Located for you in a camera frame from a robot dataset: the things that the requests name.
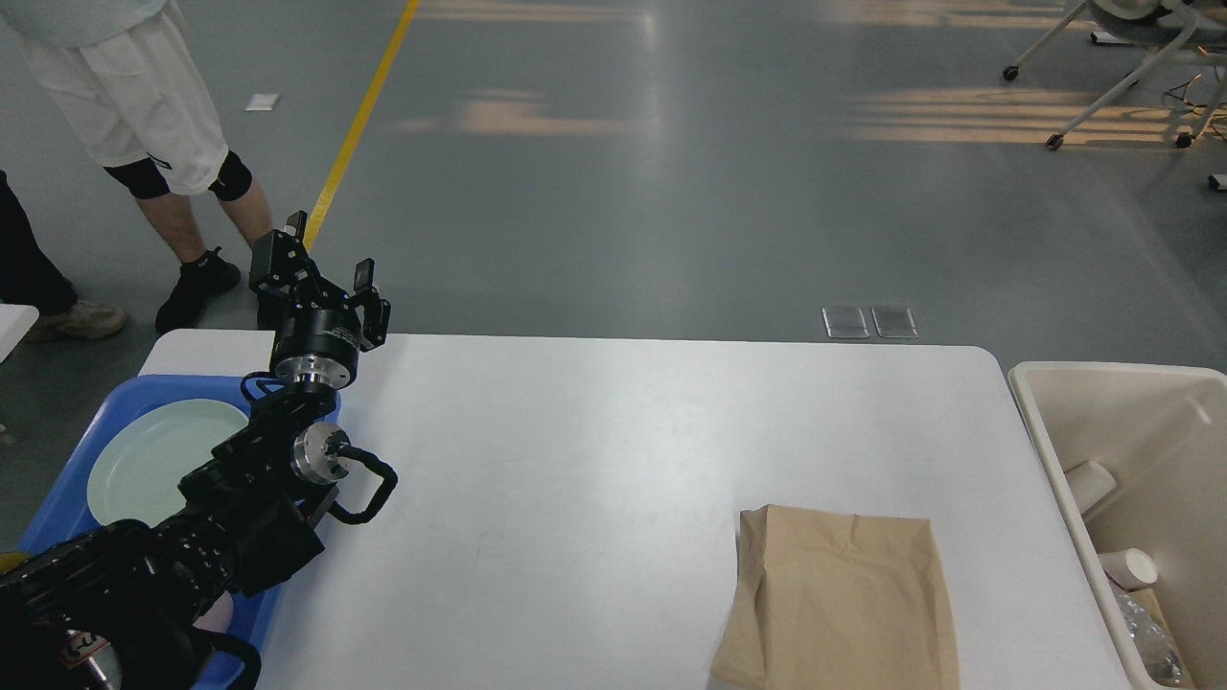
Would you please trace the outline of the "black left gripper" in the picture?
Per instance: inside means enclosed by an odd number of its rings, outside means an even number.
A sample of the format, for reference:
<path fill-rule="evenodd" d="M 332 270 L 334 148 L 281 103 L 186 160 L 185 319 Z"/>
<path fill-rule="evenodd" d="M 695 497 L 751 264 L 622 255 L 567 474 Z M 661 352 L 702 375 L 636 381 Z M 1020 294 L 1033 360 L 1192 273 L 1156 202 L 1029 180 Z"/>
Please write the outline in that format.
<path fill-rule="evenodd" d="M 356 263 L 348 300 L 325 304 L 333 298 L 333 284 L 304 246 L 308 219 L 308 212 L 297 211 L 281 230 L 256 239 L 248 286 L 280 304 L 270 309 L 272 377 L 286 383 L 315 381 L 340 390 L 357 379 L 360 350 L 384 345 L 391 304 L 375 289 L 373 259 Z"/>

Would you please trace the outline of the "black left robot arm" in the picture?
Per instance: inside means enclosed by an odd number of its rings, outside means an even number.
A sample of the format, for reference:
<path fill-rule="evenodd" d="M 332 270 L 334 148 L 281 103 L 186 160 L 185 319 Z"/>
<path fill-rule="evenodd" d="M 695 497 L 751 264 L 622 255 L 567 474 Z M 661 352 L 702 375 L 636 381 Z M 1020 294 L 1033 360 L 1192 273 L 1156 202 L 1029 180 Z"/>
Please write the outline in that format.
<path fill-rule="evenodd" d="M 391 307 L 372 259 L 352 289 L 319 273 L 308 219 L 290 215 L 252 253 L 250 287 L 282 319 L 267 370 L 245 376 L 248 424 L 180 479 L 185 506 L 153 527 L 114 521 L 4 573 L 5 689 L 189 689 L 213 654 L 240 663 L 232 688 L 253 689 L 256 647 L 198 619 L 225 593 L 255 597 L 310 564 L 325 516 L 357 525 L 385 506 L 395 469 L 328 416 L 360 354 L 387 340 Z"/>

